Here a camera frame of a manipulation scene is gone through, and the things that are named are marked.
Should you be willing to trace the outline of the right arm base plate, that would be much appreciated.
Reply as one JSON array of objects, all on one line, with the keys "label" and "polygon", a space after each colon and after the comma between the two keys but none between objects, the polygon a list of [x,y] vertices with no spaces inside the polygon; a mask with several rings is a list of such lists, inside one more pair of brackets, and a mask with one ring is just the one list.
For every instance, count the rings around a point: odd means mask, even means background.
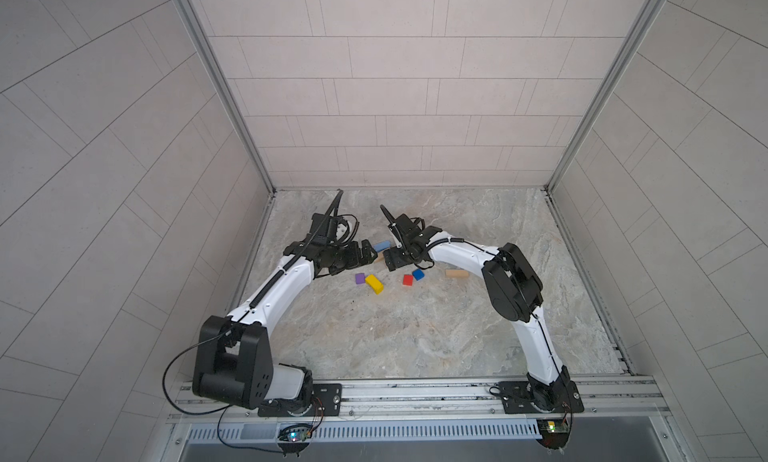
[{"label": "right arm base plate", "polygon": [[536,380],[501,381],[489,388],[501,400],[506,414],[583,413],[584,404],[573,381],[543,384]]}]

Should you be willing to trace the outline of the light blue wood block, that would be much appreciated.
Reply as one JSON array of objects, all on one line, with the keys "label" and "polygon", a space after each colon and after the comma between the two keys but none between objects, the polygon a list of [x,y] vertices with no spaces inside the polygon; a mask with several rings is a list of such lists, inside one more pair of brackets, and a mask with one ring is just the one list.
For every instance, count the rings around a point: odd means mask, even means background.
[{"label": "light blue wood block", "polygon": [[382,252],[392,246],[392,243],[389,240],[385,240],[379,243],[376,243],[373,248],[376,252]]}]

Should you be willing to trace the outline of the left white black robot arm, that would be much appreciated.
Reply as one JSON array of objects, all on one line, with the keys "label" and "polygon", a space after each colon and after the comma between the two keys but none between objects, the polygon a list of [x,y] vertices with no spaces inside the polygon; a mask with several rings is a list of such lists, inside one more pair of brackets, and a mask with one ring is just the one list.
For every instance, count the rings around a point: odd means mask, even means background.
[{"label": "left white black robot arm", "polygon": [[209,317],[202,325],[193,393],[247,409],[273,402],[293,413],[308,410],[311,371],[275,363],[269,335],[317,277],[356,269],[376,258],[367,239],[345,245],[296,241],[287,246],[277,268],[245,302],[224,317]]}]

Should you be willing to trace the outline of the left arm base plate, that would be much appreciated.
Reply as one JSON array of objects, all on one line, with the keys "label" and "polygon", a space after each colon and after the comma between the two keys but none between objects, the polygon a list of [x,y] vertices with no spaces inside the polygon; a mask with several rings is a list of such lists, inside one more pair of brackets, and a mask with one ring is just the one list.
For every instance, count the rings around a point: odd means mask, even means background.
[{"label": "left arm base plate", "polygon": [[311,389],[302,388],[296,399],[265,400],[257,414],[259,417],[309,417],[323,410],[326,416],[337,416],[341,396],[341,384],[313,383]]}]

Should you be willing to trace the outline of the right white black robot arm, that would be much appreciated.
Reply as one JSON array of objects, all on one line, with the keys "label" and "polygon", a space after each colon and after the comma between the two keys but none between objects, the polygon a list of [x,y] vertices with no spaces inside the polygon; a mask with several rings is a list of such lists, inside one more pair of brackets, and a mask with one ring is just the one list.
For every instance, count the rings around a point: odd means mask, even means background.
[{"label": "right white black robot arm", "polygon": [[492,307],[512,323],[520,342],[531,404],[542,412],[572,407],[570,375],[550,341],[544,317],[543,283],[517,245],[493,248],[440,232],[423,247],[402,242],[386,249],[384,261],[389,270],[444,262],[481,277]]}]

